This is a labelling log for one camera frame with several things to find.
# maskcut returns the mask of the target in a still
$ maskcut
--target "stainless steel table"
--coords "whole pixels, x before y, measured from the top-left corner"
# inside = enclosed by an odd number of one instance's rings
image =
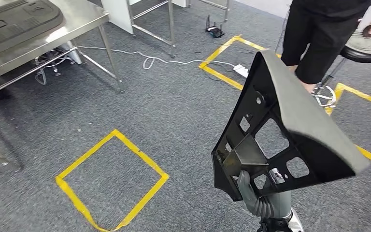
[[[63,57],[71,52],[77,51],[80,55],[85,57],[88,61],[92,62],[94,65],[102,69],[111,77],[115,78],[118,81],[118,87],[121,92],[125,90],[121,79],[117,78],[116,74],[116,65],[112,59],[112,53],[110,51],[110,45],[104,31],[103,24],[109,21],[108,12],[103,8],[87,1],[87,0],[50,0],[62,11],[64,20],[63,23],[39,36],[36,36],[30,40],[27,40],[21,44],[18,44],[10,49],[7,49],[0,53],[0,76],[7,73],[8,71],[21,66],[31,60],[34,60],[36,57],[61,46],[62,44],[73,41],[79,35],[82,35],[94,28],[99,28],[101,37],[103,39],[107,55],[109,57],[112,72],[106,68],[99,65],[89,56],[85,55],[82,51],[79,50],[76,43],[64,53],[54,57],[47,62],[36,66],[34,69],[14,78],[13,80],[0,86],[0,90],[15,83],[16,81],[24,78],[25,76],[36,72],[40,68],[48,65],[53,62],[55,59]],[[8,165],[5,159],[0,155],[0,164]],[[16,165],[10,164],[10,166],[17,169]]]

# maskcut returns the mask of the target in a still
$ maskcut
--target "stool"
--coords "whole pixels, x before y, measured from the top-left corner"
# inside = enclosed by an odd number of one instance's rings
[[[360,31],[355,31],[340,55],[342,59],[338,65],[322,79],[312,92],[312,96],[322,107],[335,107],[336,95],[334,90],[328,86],[328,83],[347,60],[357,63],[371,63],[371,38],[365,38]]]

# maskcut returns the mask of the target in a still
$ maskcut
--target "yellow tape square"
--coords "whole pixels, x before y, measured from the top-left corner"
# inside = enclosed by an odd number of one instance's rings
[[[124,143],[131,151],[136,153],[145,163],[147,163],[154,171],[160,174],[161,178],[157,181],[157,183],[143,196],[143,198],[132,208],[132,210],[124,217],[124,219],[117,225],[117,227],[113,230],[106,230],[96,224],[93,220],[92,216],[90,215],[89,209],[82,203],[82,201],[76,196],[73,192],[73,189],[68,185],[68,183],[63,180],[70,172],[72,172],[77,166],[83,163],[87,158],[89,158],[93,153],[95,153],[101,146],[103,146],[106,142],[111,140],[112,138],[116,137],[120,141]],[[143,153],[135,144],[133,144],[129,139],[127,139],[122,133],[118,130],[112,131],[108,134],[105,138],[100,140],[96,145],[94,145],[91,149],[89,149],[86,153],[84,153],[80,158],[78,158],[73,164],[67,167],[64,171],[62,171],[59,175],[55,177],[57,185],[59,185],[60,189],[65,192],[65,194],[69,197],[72,201],[74,206],[77,210],[79,210],[83,216],[85,216],[86,220],[97,230],[102,232],[114,232],[118,229],[127,226],[136,215],[140,212],[141,209],[147,204],[147,202],[155,195],[155,193],[163,186],[163,184],[167,181],[169,175],[165,173],[153,160],[151,160],[145,153]]]
[[[264,47],[261,47],[255,43],[252,43],[248,40],[245,40],[241,37],[241,35],[237,35],[237,36],[234,36],[232,37],[230,40],[228,40],[225,44],[223,44],[221,47],[219,47],[216,51],[214,51],[214,53],[212,53],[210,56],[208,56],[204,62],[202,62],[200,65],[199,65],[199,68],[203,69],[204,71],[208,72],[209,74],[211,75],[214,75],[216,76],[218,79],[224,81],[225,83],[235,87],[236,89],[239,89],[239,90],[242,90],[243,89],[243,85],[241,85],[240,83],[224,76],[223,74],[219,73],[218,71],[208,67],[207,65],[209,64],[209,60],[214,60],[218,55],[220,55],[223,51],[225,51],[225,49],[227,49],[229,46],[231,46],[235,41],[239,41],[243,44],[246,44],[248,46],[251,46],[253,48],[255,48],[256,50],[265,50]]]
[[[371,96],[369,96],[368,94],[366,94],[366,93],[362,93],[362,92],[360,92],[359,90],[356,90],[356,89],[354,89],[354,88],[351,88],[351,87],[349,87],[349,86],[346,86],[346,85],[344,85],[344,84],[342,84],[342,83],[338,83],[338,84],[336,85],[336,87],[335,87],[336,102],[339,101],[339,99],[341,98],[341,96],[342,96],[342,94],[343,94],[344,91],[351,92],[351,93],[357,95],[358,97],[361,97],[361,98],[363,98],[363,99],[368,100],[368,101],[371,102]],[[332,115],[334,109],[335,109],[335,108],[325,108],[325,112],[326,112],[328,115]],[[367,150],[365,150],[365,149],[363,149],[363,148],[361,148],[361,147],[359,147],[359,146],[357,146],[357,147],[358,147],[358,149],[360,150],[360,152],[361,152],[363,155],[365,155],[367,158],[369,158],[369,159],[371,160],[371,152],[369,152],[369,151],[367,151]]]

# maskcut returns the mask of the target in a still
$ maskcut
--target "black shorts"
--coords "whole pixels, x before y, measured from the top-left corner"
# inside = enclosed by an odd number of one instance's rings
[[[281,60],[298,65],[295,74],[304,83],[316,84],[344,48],[365,12],[347,18],[324,18],[291,5],[285,28]]]

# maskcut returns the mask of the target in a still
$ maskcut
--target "mounting hole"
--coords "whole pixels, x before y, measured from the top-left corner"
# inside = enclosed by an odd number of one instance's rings
[[[266,180],[267,180],[267,176],[264,174],[255,177],[254,184],[257,187],[257,189],[263,189]]]
[[[289,147],[289,141],[282,135],[276,122],[270,118],[255,134],[255,141],[267,159]]]
[[[241,127],[241,129],[242,129],[244,132],[247,132],[247,130],[249,129],[250,124],[249,124],[249,122],[247,121],[247,119],[246,119],[245,117],[243,117],[243,118],[241,119],[240,127]]]
[[[305,162],[299,157],[295,157],[286,162],[286,167],[294,178],[301,178],[309,175],[308,166],[306,166]]]

